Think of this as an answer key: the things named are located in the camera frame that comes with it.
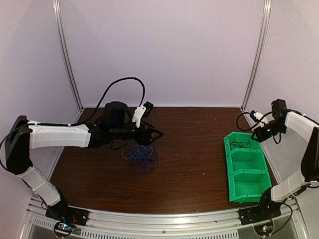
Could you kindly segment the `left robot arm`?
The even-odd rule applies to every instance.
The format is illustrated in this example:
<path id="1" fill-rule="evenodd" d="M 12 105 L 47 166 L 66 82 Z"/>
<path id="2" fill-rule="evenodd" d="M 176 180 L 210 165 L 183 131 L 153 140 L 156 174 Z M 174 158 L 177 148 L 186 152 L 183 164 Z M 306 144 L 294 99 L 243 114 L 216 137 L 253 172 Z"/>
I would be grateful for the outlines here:
<path id="1" fill-rule="evenodd" d="M 30 151 L 49 147 L 99 148 L 115 140 L 133 140 L 138 145 L 149 146 L 163 137 L 163 132 L 144 120 L 153 107 L 146 102 L 132 113 L 125 103 L 113 101 L 104 106 L 103 113 L 94 121 L 87 119 L 74 124 L 37 122 L 19 116 L 2 141 L 4 168 L 52 207 L 59 220 L 67 221 L 72 216 L 71 209 L 63 194 L 32 162 Z"/>

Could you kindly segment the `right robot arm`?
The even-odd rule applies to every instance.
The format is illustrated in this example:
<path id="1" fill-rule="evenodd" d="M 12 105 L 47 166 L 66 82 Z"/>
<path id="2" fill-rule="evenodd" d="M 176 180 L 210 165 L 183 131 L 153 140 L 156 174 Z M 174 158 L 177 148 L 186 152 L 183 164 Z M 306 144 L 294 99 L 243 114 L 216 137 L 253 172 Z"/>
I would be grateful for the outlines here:
<path id="1" fill-rule="evenodd" d="M 254 110 L 262 113 L 271 111 L 271 106 L 266 106 L 265 100 L 251 99 L 246 106 L 248 111 Z M 301 170 L 302 157 L 306 151 L 308 142 L 299 136 L 292 129 L 287 129 L 287 133 L 282 133 L 282 140 L 279 144 L 273 141 L 271 136 L 266 141 L 261 142 L 262 149 L 266 156 L 272 172 L 275 175 L 279 187 L 273 186 L 275 189 L 271 197 L 277 199 L 284 194 L 292 196 L 289 191 L 288 183 L 282 185 L 296 171 Z M 306 189 L 299 196 L 295 196 L 301 208 L 319 208 L 319 188 Z"/>

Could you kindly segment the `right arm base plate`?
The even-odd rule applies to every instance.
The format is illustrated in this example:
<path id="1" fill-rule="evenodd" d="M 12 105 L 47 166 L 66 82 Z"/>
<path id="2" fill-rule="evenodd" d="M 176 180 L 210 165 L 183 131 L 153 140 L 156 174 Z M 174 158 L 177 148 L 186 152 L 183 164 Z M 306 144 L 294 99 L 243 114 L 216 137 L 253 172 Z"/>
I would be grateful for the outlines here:
<path id="1" fill-rule="evenodd" d="M 241 225 L 253 224 L 258 236 L 267 237 L 275 230 L 273 219 L 281 215 L 282 203 L 258 204 L 252 207 L 241 207 L 238 211 Z"/>

